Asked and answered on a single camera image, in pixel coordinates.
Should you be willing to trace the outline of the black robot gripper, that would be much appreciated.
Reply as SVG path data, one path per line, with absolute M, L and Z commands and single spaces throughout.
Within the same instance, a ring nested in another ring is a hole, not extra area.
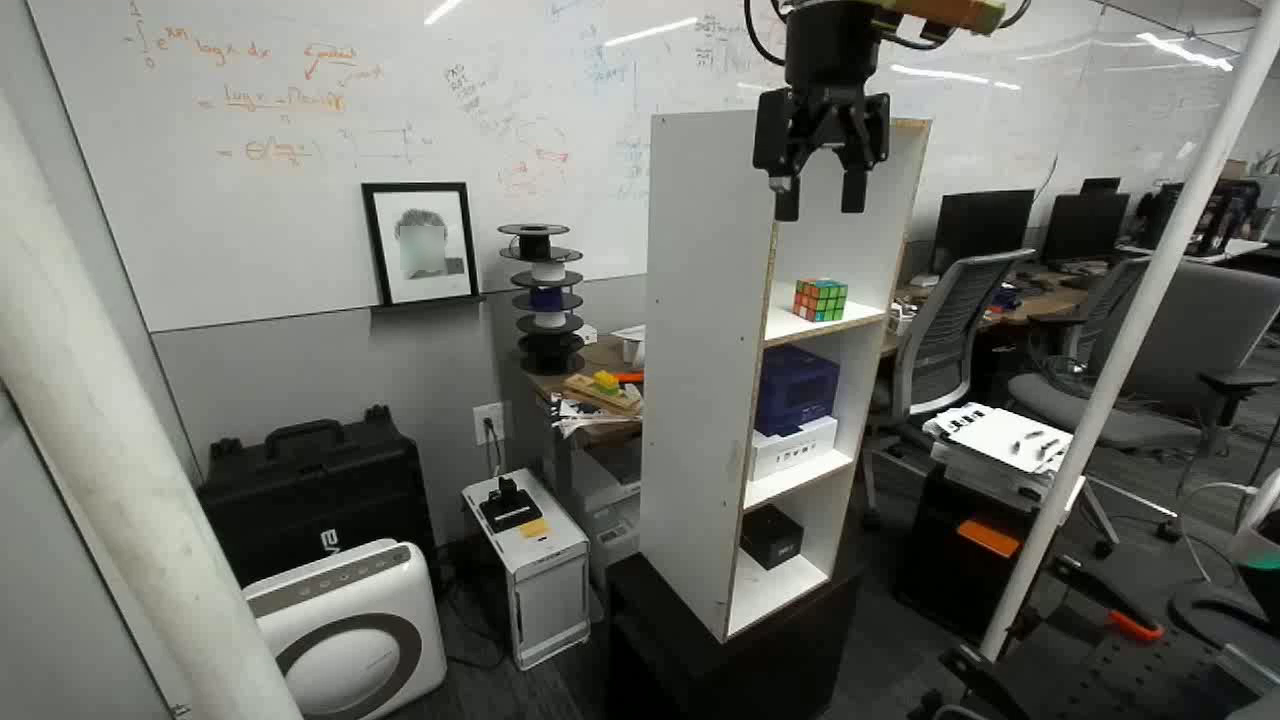
M 784 84 L 755 105 L 755 163 L 773 173 L 777 218 L 801 218 L 801 166 L 833 147 L 840 210 L 863 210 L 868 166 L 890 157 L 890 101 L 868 97 L 879 11 L 868 0 L 777 0 Z

